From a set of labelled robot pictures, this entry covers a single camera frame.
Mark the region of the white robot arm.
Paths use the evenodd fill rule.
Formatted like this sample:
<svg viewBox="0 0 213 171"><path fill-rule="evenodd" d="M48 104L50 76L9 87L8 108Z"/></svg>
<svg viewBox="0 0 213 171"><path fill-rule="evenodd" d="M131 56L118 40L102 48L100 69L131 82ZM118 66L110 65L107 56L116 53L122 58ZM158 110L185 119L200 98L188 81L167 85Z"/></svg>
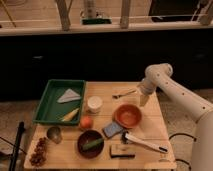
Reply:
<svg viewBox="0 0 213 171"><path fill-rule="evenodd" d="M197 124L191 171L213 171L213 103L174 81L172 74L173 68L169 63L149 65L138 85L139 91L149 96L159 87L171 100L190 113Z"/></svg>

